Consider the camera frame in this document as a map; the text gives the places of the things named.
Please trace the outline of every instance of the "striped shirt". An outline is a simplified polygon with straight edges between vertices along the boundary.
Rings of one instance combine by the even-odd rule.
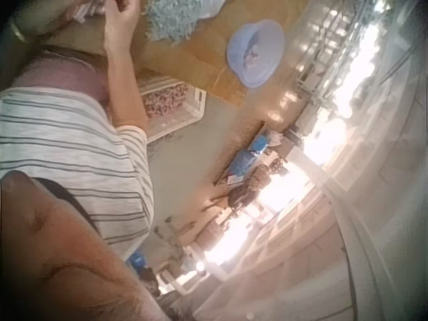
[[[122,259],[153,221],[146,145],[141,129],[112,127],[85,94],[34,87],[0,94],[0,177],[18,170],[61,184]]]

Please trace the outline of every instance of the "white plastic crate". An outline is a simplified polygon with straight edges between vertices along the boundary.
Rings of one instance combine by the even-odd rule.
[[[151,83],[140,87],[140,93],[143,96],[179,84],[183,84],[183,82],[172,78],[162,78],[161,81],[155,82],[154,84]],[[168,115],[150,119],[147,130],[148,142],[153,142],[156,139],[202,119],[205,112],[207,92],[190,85],[188,86],[189,90],[183,106]]]

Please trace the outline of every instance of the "person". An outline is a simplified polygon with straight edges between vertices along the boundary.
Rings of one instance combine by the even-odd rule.
[[[19,171],[0,183],[1,320],[194,320],[158,305],[63,187]]]
[[[11,84],[0,94],[0,319],[192,320],[159,306],[124,263],[153,220],[129,54],[139,0],[106,2],[109,90],[80,55],[52,50],[16,78],[29,40],[79,4],[28,2],[0,35],[0,83]]]
[[[30,44],[84,1],[28,1],[11,18],[0,38],[1,85],[9,86],[0,93],[0,177],[18,170],[60,185],[126,260],[150,231],[154,199],[148,118],[130,55],[140,1],[118,1],[105,2],[105,73],[99,57],[35,53]],[[19,72],[26,54],[32,59]]]

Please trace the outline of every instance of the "sunlight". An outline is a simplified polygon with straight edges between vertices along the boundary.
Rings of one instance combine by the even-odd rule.
[[[345,142],[346,124],[337,118],[325,124],[319,132],[306,137],[304,153],[316,164],[323,165],[330,160],[334,150]]]
[[[249,222],[251,222],[251,218],[247,215],[231,219],[229,229],[220,241],[210,251],[205,251],[207,261],[221,265],[234,257],[248,237],[250,229],[247,228],[247,225]]]
[[[286,176],[272,175],[271,183],[261,190],[258,201],[273,211],[281,211],[291,200],[304,196],[304,187],[309,181],[302,170],[292,163],[287,164]]]
[[[338,107],[338,113],[344,118],[352,116],[350,101],[356,89],[375,71],[375,65],[371,62],[379,51],[376,45],[379,38],[379,26],[369,25],[365,30],[359,45],[359,51],[350,64],[349,73],[343,79],[342,85],[334,93],[334,103]]]

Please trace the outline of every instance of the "plastic basket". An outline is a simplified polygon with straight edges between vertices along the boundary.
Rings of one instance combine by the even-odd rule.
[[[163,81],[157,84],[140,87],[140,93],[143,96],[179,84],[183,84],[183,82],[173,80],[172,78],[168,80],[163,79]],[[189,85],[183,106],[165,116],[150,119],[147,130],[148,142],[153,142],[156,139],[201,120],[205,112],[206,99],[206,91]]]

